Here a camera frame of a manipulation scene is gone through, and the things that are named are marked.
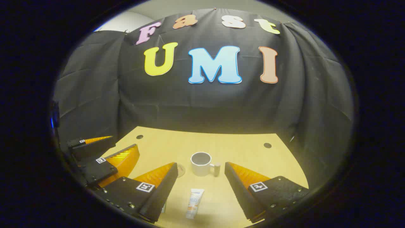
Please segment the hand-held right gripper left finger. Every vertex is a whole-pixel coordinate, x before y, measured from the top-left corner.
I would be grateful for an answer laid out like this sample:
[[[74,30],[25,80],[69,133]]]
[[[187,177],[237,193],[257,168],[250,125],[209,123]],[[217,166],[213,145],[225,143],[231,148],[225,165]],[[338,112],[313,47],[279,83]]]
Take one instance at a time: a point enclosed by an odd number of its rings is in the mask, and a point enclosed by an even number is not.
[[[177,177],[178,165],[171,162],[133,179],[120,177],[95,194],[130,216],[155,223]]]

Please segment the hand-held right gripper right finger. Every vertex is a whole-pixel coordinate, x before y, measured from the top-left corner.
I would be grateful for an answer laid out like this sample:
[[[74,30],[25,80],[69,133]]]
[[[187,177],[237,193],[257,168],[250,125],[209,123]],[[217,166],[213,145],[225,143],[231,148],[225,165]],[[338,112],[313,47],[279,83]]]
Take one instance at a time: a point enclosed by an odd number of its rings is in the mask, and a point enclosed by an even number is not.
[[[252,223],[286,214],[309,193],[308,188],[288,178],[269,178],[232,162],[225,163],[224,173],[245,217]]]

